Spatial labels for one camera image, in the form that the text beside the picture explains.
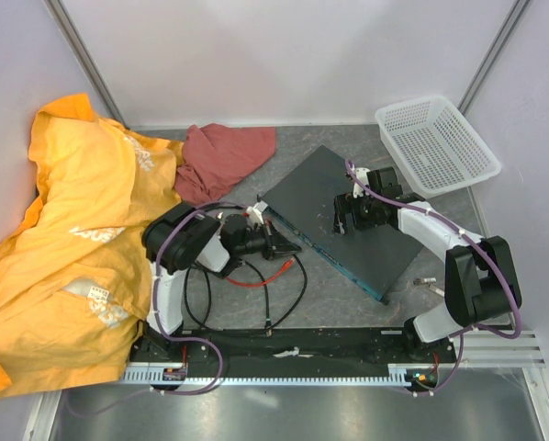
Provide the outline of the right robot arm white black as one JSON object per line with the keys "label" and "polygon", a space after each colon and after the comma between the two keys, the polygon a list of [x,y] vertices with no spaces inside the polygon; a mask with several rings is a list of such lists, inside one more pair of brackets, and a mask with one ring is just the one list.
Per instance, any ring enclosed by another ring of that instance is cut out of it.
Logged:
{"label": "right robot arm white black", "polygon": [[422,244],[444,264],[442,302],[406,321],[403,355],[415,362],[434,343],[473,329],[506,339],[522,330],[521,290],[510,246],[499,236],[484,237],[449,220],[415,193],[404,193],[391,167],[370,170],[345,163],[353,190],[333,200],[333,230],[390,226]]}

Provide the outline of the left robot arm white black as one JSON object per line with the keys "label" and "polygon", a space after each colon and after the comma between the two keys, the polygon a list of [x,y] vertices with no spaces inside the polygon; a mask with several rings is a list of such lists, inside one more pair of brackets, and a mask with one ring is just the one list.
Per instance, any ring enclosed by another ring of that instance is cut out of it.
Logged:
{"label": "left robot arm white black", "polygon": [[152,272],[151,306],[145,334],[150,349],[162,361],[182,351],[176,334],[184,322],[185,277],[192,266],[228,279],[248,254],[272,261],[284,258],[280,273],[298,261],[301,247],[289,241],[264,216],[268,205],[209,202],[195,207],[181,202],[146,227],[142,234]]}

